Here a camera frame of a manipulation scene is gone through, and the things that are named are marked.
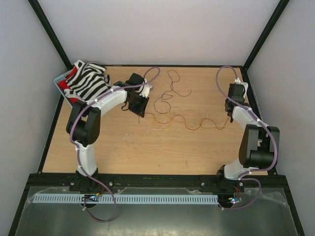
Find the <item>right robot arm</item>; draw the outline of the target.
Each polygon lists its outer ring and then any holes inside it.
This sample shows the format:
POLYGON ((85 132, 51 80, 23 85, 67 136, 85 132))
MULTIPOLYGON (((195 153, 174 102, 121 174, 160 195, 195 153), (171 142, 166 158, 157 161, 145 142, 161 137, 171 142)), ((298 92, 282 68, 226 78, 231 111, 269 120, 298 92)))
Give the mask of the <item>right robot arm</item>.
POLYGON ((238 158, 217 171, 215 185, 220 191, 232 191, 240 179, 255 171, 272 169, 278 158, 280 130, 259 119, 245 102, 248 84, 237 82, 229 85, 225 111, 231 121, 243 128, 238 158))

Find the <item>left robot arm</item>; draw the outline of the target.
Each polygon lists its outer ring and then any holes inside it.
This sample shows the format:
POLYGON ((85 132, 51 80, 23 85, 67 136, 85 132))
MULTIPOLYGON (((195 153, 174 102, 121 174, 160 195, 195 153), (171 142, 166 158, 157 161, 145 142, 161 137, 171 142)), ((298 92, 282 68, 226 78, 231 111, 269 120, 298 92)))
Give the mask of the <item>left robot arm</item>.
POLYGON ((77 171, 83 177, 81 185, 94 190, 98 185, 95 163, 95 142, 100 134, 101 117, 119 104, 127 104, 128 110, 144 117, 149 101, 151 85, 139 74, 129 80, 116 82, 108 91, 88 101, 77 101, 72 106, 66 131, 77 152, 77 171))

